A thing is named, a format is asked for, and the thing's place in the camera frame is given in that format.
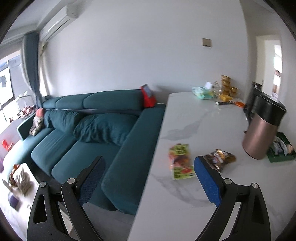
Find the teal cushion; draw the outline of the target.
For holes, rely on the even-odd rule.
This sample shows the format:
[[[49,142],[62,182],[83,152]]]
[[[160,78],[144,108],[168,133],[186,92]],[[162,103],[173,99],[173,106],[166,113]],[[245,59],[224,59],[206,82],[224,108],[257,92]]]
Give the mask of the teal cushion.
[[[64,133],[73,134],[76,126],[84,117],[86,117],[86,114],[73,110],[46,110],[44,125],[47,128],[54,128]]]
[[[102,113],[84,117],[74,137],[85,143],[123,145],[138,117],[132,114]]]

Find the rose gold trash can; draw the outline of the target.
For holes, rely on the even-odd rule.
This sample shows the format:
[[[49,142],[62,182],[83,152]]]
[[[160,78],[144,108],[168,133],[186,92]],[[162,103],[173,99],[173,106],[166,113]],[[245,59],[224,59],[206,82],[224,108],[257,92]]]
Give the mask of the rose gold trash can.
[[[286,107],[272,96],[261,94],[245,133],[242,147],[252,158],[261,160],[274,141]]]

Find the black glass kettle appliance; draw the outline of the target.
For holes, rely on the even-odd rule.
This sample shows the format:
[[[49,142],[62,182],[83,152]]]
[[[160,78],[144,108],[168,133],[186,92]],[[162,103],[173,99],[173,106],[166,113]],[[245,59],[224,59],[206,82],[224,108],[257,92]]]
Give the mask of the black glass kettle appliance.
[[[246,104],[243,108],[247,121],[250,123],[257,109],[259,98],[262,96],[262,84],[252,82]]]

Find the patterned small pillow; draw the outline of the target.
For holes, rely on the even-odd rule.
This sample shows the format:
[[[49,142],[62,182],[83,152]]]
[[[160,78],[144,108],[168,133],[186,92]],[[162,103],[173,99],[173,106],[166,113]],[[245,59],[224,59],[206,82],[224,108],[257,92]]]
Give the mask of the patterned small pillow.
[[[36,136],[42,129],[44,123],[45,111],[43,108],[39,108],[36,111],[35,117],[33,118],[32,127],[29,130],[29,135]]]

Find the purple box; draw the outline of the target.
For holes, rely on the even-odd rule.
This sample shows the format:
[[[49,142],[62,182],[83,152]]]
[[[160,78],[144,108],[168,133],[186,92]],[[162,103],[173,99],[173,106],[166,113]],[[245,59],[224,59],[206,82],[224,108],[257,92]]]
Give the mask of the purple box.
[[[10,192],[8,194],[8,202],[9,202],[9,205],[13,208],[13,209],[16,209],[18,203],[19,203],[19,200],[13,195],[12,192]]]

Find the blue curtain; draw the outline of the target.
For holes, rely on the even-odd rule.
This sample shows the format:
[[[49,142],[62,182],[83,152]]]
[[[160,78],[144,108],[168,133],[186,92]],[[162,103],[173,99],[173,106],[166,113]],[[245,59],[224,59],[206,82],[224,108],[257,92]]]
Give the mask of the blue curtain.
[[[33,92],[38,108],[42,107],[39,77],[39,33],[32,31],[22,41],[23,72],[29,89]]]

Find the white coffee table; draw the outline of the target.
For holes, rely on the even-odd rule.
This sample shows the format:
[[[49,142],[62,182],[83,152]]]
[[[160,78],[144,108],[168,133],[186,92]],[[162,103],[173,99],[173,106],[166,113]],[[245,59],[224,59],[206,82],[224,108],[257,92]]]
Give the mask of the white coffee table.
[[[27,240],[27,228],[31,212],[31,207],[34,202],[34,197],[37,193],[39,183],[30,171],[26,163],[20,165],[23,170],[29,174],[32,184],[25,195],[22,195],[18,190],[13,189],[12,192],[5,186],[3,180],[8,182],[6,173],[1,173],[1,210],[7,219],[8,223],[21,240]],[[9,197],[13,194],[18,199],[16,209],[9,204]]]

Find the clear glass jar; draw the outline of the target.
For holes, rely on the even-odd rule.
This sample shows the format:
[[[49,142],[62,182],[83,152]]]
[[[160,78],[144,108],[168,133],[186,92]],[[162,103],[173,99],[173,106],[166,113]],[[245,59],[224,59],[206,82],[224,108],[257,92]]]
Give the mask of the clear glass jar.
[[[220,83],[218,83],[217,81],[215,81],[212,85],[212,91],[213,94],[216,98],[218,98],[219,95],[222,94],[222,86]]]

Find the yellow box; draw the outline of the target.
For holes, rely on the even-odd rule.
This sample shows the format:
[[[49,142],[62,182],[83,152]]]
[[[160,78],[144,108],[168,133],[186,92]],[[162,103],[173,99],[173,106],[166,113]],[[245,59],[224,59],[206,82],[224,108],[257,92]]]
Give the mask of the yellow box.
[[[233,98],[228,96],[227,94],[220,94],[218,96],[218,99],[220,102],[231,102],[233,101]]]

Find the teal sofa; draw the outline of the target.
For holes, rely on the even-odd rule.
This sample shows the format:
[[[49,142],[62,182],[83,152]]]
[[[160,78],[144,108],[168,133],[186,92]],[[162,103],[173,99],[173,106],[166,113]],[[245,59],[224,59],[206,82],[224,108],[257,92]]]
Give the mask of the teal sofa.
[[[106,168],[90,199],[135,215],[147,180],[166,106],[144,105],[140,90],[114,90],[47,99],[41,130],[32,119],[18,127],[13,164],[37,165],[63,183],[102,156]]]

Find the green dried vegetable snack bag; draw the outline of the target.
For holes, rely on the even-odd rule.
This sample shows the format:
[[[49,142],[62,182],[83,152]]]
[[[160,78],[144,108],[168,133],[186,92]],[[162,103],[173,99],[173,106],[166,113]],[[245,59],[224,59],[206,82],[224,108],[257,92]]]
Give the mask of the green dried vegetable snack bag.
[[[176,144],[169,149],[171,173],[174,180],[189,179],[195,176],[188,144]]]

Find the white air conditioner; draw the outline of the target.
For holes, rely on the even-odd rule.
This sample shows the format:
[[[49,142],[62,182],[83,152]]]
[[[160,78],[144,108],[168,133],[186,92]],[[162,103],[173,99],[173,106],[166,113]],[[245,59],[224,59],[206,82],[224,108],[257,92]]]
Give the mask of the white air conditioner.
[[[47,43],[78,18],[77,6],[68,4],[56,13],[40,32],[40,42]]]

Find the brown nut snack packet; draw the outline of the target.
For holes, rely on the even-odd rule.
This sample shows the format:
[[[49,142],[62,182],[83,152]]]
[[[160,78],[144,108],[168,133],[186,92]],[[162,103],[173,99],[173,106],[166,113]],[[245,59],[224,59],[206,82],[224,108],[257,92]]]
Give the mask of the brown nut snack packet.
[[[220,174],[226,165],[236,162],[236,156],[221,149],[216,149],[203,157],[211,168],[217,170]]]

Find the wall switch plate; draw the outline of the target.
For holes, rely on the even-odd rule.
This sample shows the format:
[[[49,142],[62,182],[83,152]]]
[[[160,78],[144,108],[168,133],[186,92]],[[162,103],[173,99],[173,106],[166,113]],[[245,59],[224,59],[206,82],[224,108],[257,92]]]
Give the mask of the wall switch plate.
[[[207,38],[202,38],[202,46],[203,47],[212,47],[212,40]]]

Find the green tray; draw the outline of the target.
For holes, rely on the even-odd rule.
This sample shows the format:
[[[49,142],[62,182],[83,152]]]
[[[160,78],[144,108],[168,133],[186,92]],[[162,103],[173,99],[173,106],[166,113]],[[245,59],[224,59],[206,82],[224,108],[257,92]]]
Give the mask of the green tray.
[[[273,143],[267,151],[267,157],[271,163],[295,161],[295,148],[282,132],[277,132]]]

